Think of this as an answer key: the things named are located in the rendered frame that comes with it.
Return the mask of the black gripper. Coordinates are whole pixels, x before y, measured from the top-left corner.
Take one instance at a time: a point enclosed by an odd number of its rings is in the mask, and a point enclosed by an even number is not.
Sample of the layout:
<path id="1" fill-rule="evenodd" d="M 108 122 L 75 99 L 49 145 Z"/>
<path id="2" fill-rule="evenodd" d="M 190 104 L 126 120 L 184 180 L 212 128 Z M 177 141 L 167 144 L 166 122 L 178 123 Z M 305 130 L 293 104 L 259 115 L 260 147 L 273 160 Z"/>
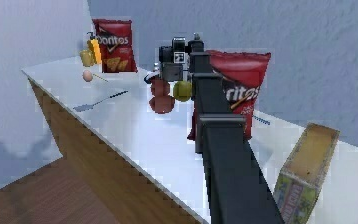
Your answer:
<path id="1" fill-rule="evenodd" d="M 172 46 L 161 46 L 159 48 L 159 71 L 149 71 L 144 77 L 146 84 L 151 84 L 156 79 L 168 82 L 183 79 L 184 53 L 174 51 Z"/>

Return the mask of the red cylindrical shaker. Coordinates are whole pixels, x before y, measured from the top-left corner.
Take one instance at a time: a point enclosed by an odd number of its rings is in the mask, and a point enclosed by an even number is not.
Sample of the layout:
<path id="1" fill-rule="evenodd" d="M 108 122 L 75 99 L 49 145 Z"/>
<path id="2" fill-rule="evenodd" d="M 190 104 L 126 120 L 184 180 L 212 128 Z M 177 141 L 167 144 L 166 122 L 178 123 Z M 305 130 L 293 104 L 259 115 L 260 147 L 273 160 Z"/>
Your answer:
<path id="1" fill-rule="evenodd" d="M 175 98 L 170 95 L 170 84 L 162 79 L 153 79 L 151 84 L 151 109 L 157 114 L 170 113 L 175 105 Z"/>

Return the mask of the red chips bag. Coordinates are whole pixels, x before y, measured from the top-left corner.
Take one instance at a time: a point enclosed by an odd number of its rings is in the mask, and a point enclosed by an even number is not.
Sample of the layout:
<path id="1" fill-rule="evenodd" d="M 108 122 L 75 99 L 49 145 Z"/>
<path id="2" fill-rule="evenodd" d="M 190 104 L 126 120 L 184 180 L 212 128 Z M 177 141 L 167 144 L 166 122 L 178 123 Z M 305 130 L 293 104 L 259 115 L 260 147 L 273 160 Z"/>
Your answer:
<path id="1" fill-rule="evenodd" d="M 93 19 L 103 73 L 137 72 L 132 46 L 132 21 Z"/>
<path id="2" fill-rule="evenodd" d="M 270 59 L 270 53 L 192 52 L 194 113 L 187 138 L 196 140 L 199 136 L 199 114 L 227 112 L 243 117 L 244 138 L 250 139 L 254 104 Z"/>

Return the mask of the white counter wooden side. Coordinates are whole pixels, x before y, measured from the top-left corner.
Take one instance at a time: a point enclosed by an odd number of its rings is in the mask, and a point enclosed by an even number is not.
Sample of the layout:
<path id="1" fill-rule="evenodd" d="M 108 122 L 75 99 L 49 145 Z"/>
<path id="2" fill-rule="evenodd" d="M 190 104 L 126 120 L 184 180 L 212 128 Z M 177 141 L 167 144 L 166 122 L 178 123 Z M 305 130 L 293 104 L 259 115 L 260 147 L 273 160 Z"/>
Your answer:
<path id="1" fill-rule="evenodd" d="M 192 103 L 177 103 L 172 112 L 156 114 L 149 106 L 151 92 L 144 69 L 104 74 L 100 66 L 91 67 L 92 73 L 108 82 L 96 77 L 86 82 L 84 70 L 81 60 L 72 57 L 27 67 L 24 73 L 110 147 L 188 205 L 197 218 L 210 223 L 202 159 L 187 139 Z M 126 90 L 86 112 L 73 109 Z M 358 147 L 337 144 L 307 224 L 358 224 Z"/>

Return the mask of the yellow bell pepper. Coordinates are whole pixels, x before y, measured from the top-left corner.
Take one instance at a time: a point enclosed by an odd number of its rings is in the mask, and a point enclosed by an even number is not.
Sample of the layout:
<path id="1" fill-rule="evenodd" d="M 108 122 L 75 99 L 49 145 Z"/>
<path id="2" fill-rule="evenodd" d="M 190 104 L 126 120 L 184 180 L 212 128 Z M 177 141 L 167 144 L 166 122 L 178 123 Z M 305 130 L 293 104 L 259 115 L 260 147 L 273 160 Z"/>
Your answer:
<path id="1" fill-rule="evenodd" d="M 95 64 L 95 59 L 91 50 L 82 50 L 79 52 L 79 55 L 84 67 L 91 67 Z"/>

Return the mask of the yellow green cardboard box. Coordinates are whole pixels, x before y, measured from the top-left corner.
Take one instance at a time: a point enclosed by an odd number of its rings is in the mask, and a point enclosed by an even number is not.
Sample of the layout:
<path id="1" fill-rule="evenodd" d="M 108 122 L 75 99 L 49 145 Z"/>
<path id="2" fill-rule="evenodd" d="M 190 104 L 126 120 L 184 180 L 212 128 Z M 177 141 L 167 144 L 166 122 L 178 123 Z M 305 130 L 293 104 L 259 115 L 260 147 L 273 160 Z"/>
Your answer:
<path id="1" fill-rule="evenodd" d="M 284 224 L 307 224 L 316 205 L 340 132 L 309 123 L 283 164 L 273 197 Z"/>

